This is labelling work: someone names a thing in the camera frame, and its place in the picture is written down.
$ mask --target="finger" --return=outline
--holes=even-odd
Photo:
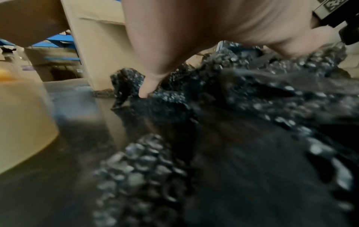
[[[269,45],[269,48],[286,57],[302,56],[309,54],[328,43],[334,33],[335,30],[332,27],[318,27],[307,30],[303,34],[285,42]]]
[[[157,89],[160,82],[161,79],[145,76],[145,79],[139,89],[138,96],[140,98],[147,98],[149,93],[154,92]]]

